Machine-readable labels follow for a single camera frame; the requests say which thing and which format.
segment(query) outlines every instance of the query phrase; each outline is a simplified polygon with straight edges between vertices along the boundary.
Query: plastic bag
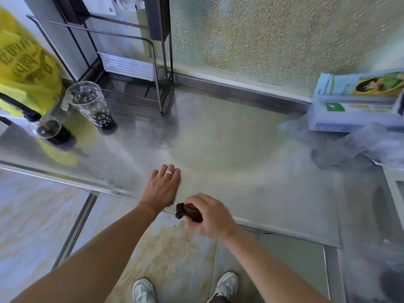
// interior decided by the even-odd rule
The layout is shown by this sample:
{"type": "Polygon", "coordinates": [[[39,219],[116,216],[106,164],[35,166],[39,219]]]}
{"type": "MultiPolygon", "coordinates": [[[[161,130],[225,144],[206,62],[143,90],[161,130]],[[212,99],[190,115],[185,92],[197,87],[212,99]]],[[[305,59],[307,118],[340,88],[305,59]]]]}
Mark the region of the plastic bag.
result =
{"type": "MultiPolygon", "coordinates": [[[[62,89],[58,65],[34,37],[0,8],[0,92],[37,112],[46,113],[62,89]]],[[[21,113],[0,100],[13,116],[21,113]]]]}

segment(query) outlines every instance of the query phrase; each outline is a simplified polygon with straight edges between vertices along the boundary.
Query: hand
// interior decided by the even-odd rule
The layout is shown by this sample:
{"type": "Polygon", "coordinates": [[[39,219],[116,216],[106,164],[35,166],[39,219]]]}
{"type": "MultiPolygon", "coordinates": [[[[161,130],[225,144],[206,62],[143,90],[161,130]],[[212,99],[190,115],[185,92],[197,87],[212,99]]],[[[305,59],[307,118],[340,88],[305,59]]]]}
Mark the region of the hand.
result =
{"type": "Polygon", "coordinates": [[[164,207],[169,206],[177,193],[181,170],[175,169],[174,165],[162,165],[160,171],[153,170],[147,182],[142,196],[141,204],[148,205],[157,216],[164,207]]]}
{"type": "Polygon", "coordinates": [[[224,204],[210,195],[198,193],[187,198],[185,203],[193,204],[199,209],[203,217],[203,221],[197,223],[185,216],[187,229],[193,229],[201,235],[219,241],[225,241],[239,230],[224,204]]]}

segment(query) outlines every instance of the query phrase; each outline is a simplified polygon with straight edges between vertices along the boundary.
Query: green label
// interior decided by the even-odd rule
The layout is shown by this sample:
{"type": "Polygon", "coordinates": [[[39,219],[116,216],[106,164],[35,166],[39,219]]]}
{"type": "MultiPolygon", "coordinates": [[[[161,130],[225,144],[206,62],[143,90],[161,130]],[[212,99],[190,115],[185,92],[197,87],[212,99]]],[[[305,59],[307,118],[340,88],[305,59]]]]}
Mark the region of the green label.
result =
{"type": "Polygon", "coordinates": [[[326,103],[326,107],[329,112],[345,112],[344,106],[339,103],[326,103]]]}

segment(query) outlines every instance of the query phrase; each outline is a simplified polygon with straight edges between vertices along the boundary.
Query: printed image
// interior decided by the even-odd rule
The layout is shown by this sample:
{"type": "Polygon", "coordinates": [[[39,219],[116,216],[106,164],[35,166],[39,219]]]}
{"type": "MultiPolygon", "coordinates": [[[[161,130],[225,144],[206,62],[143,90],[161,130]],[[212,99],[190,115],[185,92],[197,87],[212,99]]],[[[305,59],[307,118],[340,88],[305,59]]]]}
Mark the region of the printed image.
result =
{"type": "Polygon", "coordinates": [[[404,73],[393,72],[379,77],[360,78],[352,94],[399,94],[404,86],[404,73]]]}

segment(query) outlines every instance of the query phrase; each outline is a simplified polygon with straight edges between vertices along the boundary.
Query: glass cup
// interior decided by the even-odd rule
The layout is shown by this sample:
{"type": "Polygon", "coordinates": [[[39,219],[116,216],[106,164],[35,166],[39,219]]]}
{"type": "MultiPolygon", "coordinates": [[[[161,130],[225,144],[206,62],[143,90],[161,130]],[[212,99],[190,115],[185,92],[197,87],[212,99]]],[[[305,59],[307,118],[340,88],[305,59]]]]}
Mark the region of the glass cup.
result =
{"type": "Polygon", "coordinates": [[[116,128],[101,87],[97,84],[90,81],[77,82],[66,90],[64,100],[103,131],[116,128]]]}

